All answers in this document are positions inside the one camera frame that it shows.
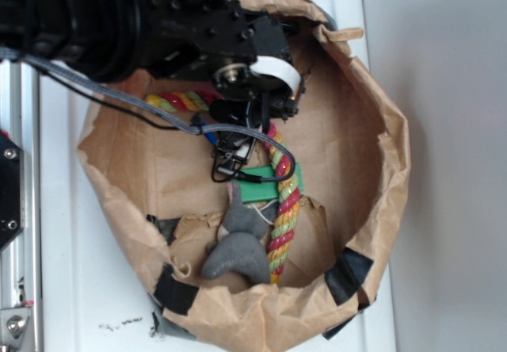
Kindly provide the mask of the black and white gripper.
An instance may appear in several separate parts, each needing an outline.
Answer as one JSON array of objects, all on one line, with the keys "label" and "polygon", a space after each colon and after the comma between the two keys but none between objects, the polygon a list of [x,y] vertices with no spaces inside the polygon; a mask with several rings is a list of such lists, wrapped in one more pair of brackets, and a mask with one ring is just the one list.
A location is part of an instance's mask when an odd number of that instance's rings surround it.
[{"label": "black and white gripper", "polygon": [[[265,11],[246,12],[247,30],[257,59],[250,65],[236,63],[214,75],[216,90],[225,102],[211,104],[218,122],[242,126],[267,126],[271,119],[287,120],[299,112],[305,87],[295,69],[288,38],[300,34],[300,25],[281,20]],[[214,169],[233,174],[250,160],[256,140],[238,132],[219,132]]]}]

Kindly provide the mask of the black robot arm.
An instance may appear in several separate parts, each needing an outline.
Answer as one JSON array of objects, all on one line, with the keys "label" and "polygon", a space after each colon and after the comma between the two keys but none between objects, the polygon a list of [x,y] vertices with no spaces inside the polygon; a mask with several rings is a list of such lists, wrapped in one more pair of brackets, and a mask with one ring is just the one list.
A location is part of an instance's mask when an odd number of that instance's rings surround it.
[{"label": "black robot arm", "polygon": [[[295,158],[275,135],[274,118],[298,111],[303,79],[287,42],[291,28],[239,0],[1,0],[1,57],[60,75],[153,114],[162,128],[219,132],[231,159],[232,134],[274,151],[274,180],[290,178]],[[157,79],[210,82],[225,117],[186,124],[173,114],[109,88],[142,69]]]}]

